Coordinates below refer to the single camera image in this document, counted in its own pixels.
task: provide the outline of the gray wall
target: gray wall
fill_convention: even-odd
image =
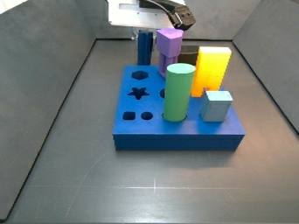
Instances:
[[[299,2],[264,0],[234,43],[299,132],[298,41]]]
[[[0,15],[0,221],[7,218],[95,41],[74,0]]]
[[[99,39],[131,38],[127,27],[109,23],[105,0],[77,0]],[[261,0],[186,0],[197,24],[185,33],[186,39],[233,40]]]

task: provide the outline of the blue foam block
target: blue foam block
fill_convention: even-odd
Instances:
[[[246,135],[233,107],[225,122],[205,122],[193,98],[183,122],[163,119],[165,78],[158,66],[126,66],[114,139],[117,150],[234,151]]]

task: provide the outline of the gray floor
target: gray floor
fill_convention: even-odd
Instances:
[[[115,151],[118,90],[137,46],[99,41],[9,222],[299,222],[298,135],[234,45],[198,45],[233,50],[225,87],[248,132],[238,151]]]

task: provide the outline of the star-shaped hole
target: star-shaped hole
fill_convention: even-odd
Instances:
[[[133,87],[133,92],[130,94],[127,94],[127,95],[134,95],[135,98],[138,100],[141,100],[145,95],[150,95],[150,94],[146,92],[146,87],[142,87],[142,88]]]

